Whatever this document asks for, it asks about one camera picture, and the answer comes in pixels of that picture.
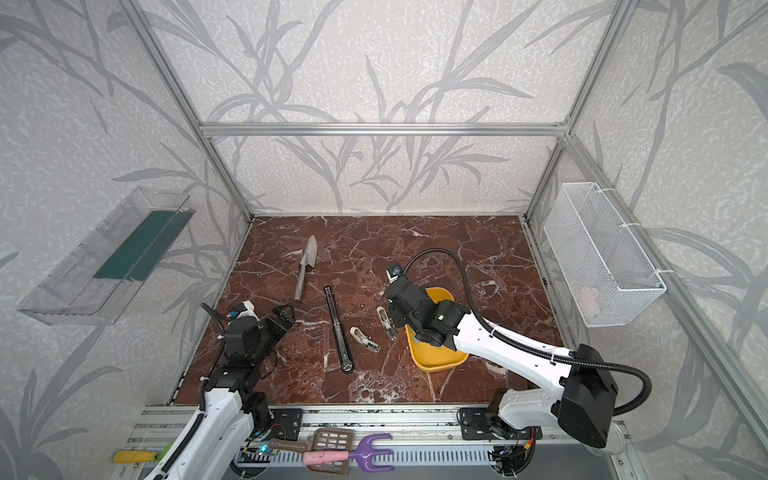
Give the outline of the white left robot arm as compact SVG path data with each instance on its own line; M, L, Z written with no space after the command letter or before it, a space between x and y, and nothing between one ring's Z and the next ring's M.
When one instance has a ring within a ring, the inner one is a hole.
M263 317L249 301L228 315L206 303L201 308L219 328L219 352L201 378L197 410L149 479L220 479L246 440L273 424L266 397L255 386L261 364L295 324L294 307L278 305Z

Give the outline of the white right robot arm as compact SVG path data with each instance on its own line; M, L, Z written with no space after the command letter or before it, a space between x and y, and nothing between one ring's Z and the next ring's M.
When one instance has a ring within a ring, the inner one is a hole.
M436 302L404 276L384 296L395 325L410 326L419 341L482 357L536 386L496 395L491 417L516 430L558 426L590 447L607 446L618 387L609 371L593 366L601 360L595 349L581 344L573 351L483 323L469 307Z

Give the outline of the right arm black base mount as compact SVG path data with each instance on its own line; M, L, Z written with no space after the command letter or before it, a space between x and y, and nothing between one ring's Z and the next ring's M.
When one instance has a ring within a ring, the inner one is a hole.
M498 389L487 407L464 407L457 413L457 421L463 440L541 440L539 426L515 429L504 422L498 414L498 407L507 389Z

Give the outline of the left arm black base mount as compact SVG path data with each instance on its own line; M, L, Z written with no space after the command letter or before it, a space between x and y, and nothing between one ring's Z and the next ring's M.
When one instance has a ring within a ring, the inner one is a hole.
M301 408L270 408L266 419L256 430L256 440L277 438L296 441L299 438L303 413Z

